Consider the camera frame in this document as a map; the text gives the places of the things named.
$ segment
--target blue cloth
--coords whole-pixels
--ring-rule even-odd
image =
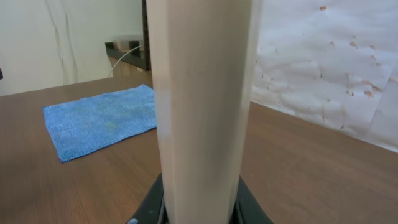
[[[145,85],[46,106],[43,114],[61,162],[156,127],[154,91]]]

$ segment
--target table surface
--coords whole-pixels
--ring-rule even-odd
[[[42,107],[146,83],[0,97],[0,223],[124,223],[160,173],[156,130],[61,164]],[[241,176],[280,223],[398,223],[398,154],[251,104]]]

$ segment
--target black object at table edge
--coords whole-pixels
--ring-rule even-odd
[[[138,223],[166,224],[167,212],[163,201],[162,174],[159,174],[155,183],[150,188],[144,201],[136,210],[130,220],[136,219]],[[250,192],[242,178],[239,178],[238,194],[230,224],[273,224],[264,213],[253,194]]]

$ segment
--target wooden table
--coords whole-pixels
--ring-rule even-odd
[[[148,77],[0,97],[0,223],[124,223],[160,173],[156,130],[61,164],[42,107]],[[398,154],[252,103],[242,177],[280,223],[398,223]]]

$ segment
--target white cylindrical column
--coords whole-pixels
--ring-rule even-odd
[[[147,0],[170,224],[227,224],[256,62],[261,0]]]

